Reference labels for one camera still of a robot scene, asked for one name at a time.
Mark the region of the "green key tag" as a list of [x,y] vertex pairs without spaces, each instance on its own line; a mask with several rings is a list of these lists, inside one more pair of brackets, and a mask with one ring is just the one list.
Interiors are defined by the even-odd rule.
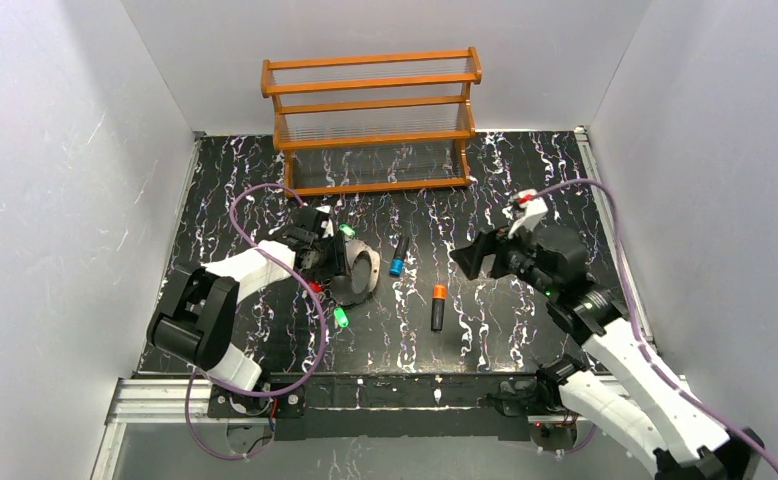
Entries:
[[349,326],[348,316],[342,307],[333,309],[333,317],[338,328],[347,328]]
[[346,238],[355,238],[356,232],[355,230],[347,225],[347,224],[340,224],[338,226],[338,230],[346,237]]

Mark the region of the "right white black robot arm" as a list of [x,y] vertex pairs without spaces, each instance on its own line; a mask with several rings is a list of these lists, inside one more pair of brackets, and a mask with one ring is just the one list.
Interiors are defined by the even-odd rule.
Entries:
[[622,304],[589,273],[588,252],[576,232],[560,226],[481,231],[450,256],[470,280],[491,257],[491,278],[513,275],[543,293],[555,324],[627,393],[621,397],[566,356],[536,372],[537,393],[550,406],[587,418],[656,479],[754,477],[760,439],[750,429],[732,432],[685,399],[661,359],[634,337]]

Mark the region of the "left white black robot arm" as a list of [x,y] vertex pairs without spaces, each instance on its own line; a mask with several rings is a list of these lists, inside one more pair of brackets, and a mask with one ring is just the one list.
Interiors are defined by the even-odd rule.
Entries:
[[345,241],[327,206],[304,206],[248,250],[221,261],[176,266],[148,324],[157,349],[203,371],[219,385],[257,397],[262,369],[232,341],[239,304],[272,284],[294,279],[310,296],[345,272]]

